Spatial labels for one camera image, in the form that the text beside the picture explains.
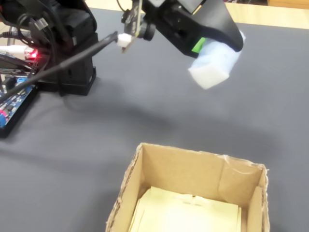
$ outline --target gray table surface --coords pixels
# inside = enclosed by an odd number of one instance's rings
[[[99,37],[120,12],[93,10]],[[87,97],[41,93],[0,141],[1,232],[102,232],[140,142],[229,154],[269,169],[272,232],[309,229],[309,31],[239,26],[231,77],[204,91],[160,33],[94,58]]]

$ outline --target cardboard edge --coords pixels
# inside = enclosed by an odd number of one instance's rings
[[[121,184],[121,187],[120,187],[120,192],[119,192],[119,195],[117,197],[117,200],[112,208],[112,211],[108,217],[108,220],[106,222],[106,227],[105,227],[105,231],[106,232],[109,232],[111,231],[111,228],[114,224],[114,220],[115,220],[115,217],[120,209],[120,206],[121,206],[121,202],[122,202],[122,196],[126,190],[126,186],[130,180],[130,177],[131,177],[131,174],[133,172],[133,169],[135,167],[135,164],[137,162],[137,159],[138,157],[140,156],[141,152],[142,152],[142,147],[143,147],[143,144],[140,144],[137,149],[136,149],[136,153],[133,157],[133,160],[131,161],[129,167],[127,168],[126,172],[125,172],[125,175],[124,175],[124,179],[122,181],[122,184]]]
[[[268,213],[268,169],[264,166],[265,169],[265,186],[263,188],[263,195],[262,195],[262,208],[263,208],[263,221],[262,221],[262,232],[270,232],[270,222],[269,222],[269,213]]]

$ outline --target circuit board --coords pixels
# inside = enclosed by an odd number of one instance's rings
[[[26,80],[27,78],[17,77],[15,86]],[[37,87],[32,85],[0,104],[0,137],[7,137],[36,93]]]

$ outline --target cardboard box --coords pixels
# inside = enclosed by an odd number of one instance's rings
[[[227,155],[141,144],[128,167],[106,232],[127,232],[137,200],[151,187],[242,207],[242,232],[269,232],[267,170]]]

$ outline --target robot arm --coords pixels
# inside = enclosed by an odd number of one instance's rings
[[[119,40],[115,32],[98,42],[96,20],[84,0],[0,0],[0,18],[17,27],[19,39],[38,49],[43,64],[42,72],[1,96],[0,103],[38,81],[52,82],[59,90],[83,86],[86,95],[95,78],[91,57]],[[183,54],[194,58],[205,38],[223,42],[234,51],[243,47],[241,33],[222,0],[132,0],[132,9],[124,12],[122,22],[126,35],[150,41],[158,29]],[[30,30],[30,39],[21,28]]]
[[[140,8],[146,13],[143,19]],[[204,38],[225,43],[236,52],[243,48],[241,33],[222,0],[132,0],[122,22],[125,33],[146,40],[157,28],[183,54],[194,58],[198,56],[195,47]]]
[[[58,46],[70,51],[97,29],[97,23],[84,0],[2,0],[0,17],[6,25],[18,27],[22,14],[36,18],[37,25],[25,21],[21,27],[48,24]],[[222,0],[132,0],[132,9],[124,12],[125,33],[151,40],[155,29],[183,54],[196,58],[194,49],[202,38],[223,42],[240,51],[242,36]]]

